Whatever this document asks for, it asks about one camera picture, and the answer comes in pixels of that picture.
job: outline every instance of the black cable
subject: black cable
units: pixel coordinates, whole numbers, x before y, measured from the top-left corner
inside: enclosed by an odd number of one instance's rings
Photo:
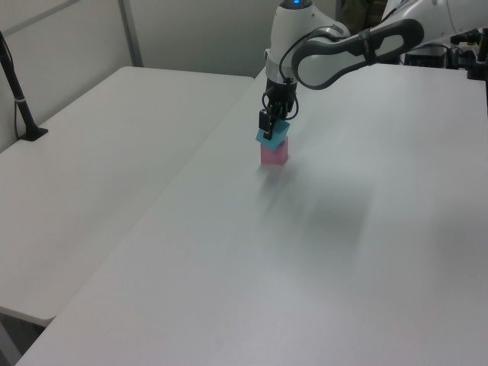
[[[280,65],[279,65],[279,70],[280,70],[280,75],[281,77],[283,78],[283,82],[286,84],[286,85],[289,85],[291,84],[291,79],[290,78],[285,78],[284,77],[284,73],[283,73],[283,62],[284,62],[284,59],[287,58],[288,54],[292,51],[293,48],[295,48],[302,40],[304,40],[305,38],[308,38],[310,35],[312,34],[312,32],[310,33],[307,33],[305,34],[304,36],[300,37],[300,39],[293,43],[293,46],[291,46],[287,52],[284,53],[283,57],[281,57],[281,61],[280,61]]]
[[[452,52],[453,50],[459,50],[459,52],[461,52],[461,54],[464,54],[464,50],[463,50],[463,49],[461,49],[461,48],[460,48],[460,47],[458,47],[458,46],[453,46],[453,47],[451,47],[451,48],[450,48],[450,50],[451,50],[451,52]]]
[[[10,48],[8,48],[8,45],[7,45],[7,42],[5,41],[5,39],[2,39],[2,43],[5,47],[5,49],[7,50],[8,58],[10,59],[10,64],[12,64],[12,69],[13,69],[14,68],[14,58],[12,57],[12,54],[10,52]]]
[[[18,131],[17,131],[17,102],[14,101],[14,130],[15,130],[15,137],[17,137],[17,141],[20,140],[20,137],[18,136]]]
[[[293,98],[295,100],[295,105],[296,105],[295,114],[293,115],[293,117],[285,118],[284,120],[293,120],[298,115],[298,111],[300,110],[300,105],[298,104],[297,93],[293,93]]]
[[[4,38],[2,38],[2,43],[5,49],[7,50],[8,58],[10,59],[10,64],[12,65],[12,69],[13,69],[14,58],[12,57],[12,54],[10,52],[10,48],[8,48],[7,42],[5,41]],[[17,130],[17,101],[16,100],[14,100],[14,130],[15,130],[15,137],[17,137],[17,140],[20,140],[20,137],[18,136],[18,130]]]

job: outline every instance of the white wall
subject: white wall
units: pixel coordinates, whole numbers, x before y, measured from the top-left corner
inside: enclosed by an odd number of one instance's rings
[[[6,40],[37,124],[120,67],[132,65],[117,0],[80,0]],[[15,141],[13,103],[1,70],[0,152]]]
[[[255,77],[281,0],[130,0],[144,66]],[[336,0],[315,0],[336,16]]]

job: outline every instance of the table surface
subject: table surface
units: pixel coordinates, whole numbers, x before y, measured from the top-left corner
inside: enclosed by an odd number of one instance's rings
[[[251,83],[123,68],[0,154],[0,312],[55,317]]]
[[[264,87],[18,366],[486,363],[484,84],[373,66],[299,88],[282,168],[259,165]]]

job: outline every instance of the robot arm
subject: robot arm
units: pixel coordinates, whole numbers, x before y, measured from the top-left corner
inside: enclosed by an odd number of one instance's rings
[[[403,0],[375,28],[333,42],[314,35],[294,53],[292,69],[311,89],[424,43],[488,24],[488,0]]]
[[[281,3],[274,18],[271,49],[266,51],[268,84],[259,120],[265,138],[272,138],[276,120],[287,119],[297,104],[298,82],[324,89],[348,72],[488,24],[488,0],[396,3],[381,24],[353,37],[343,24],[320,13],[312,0]]]

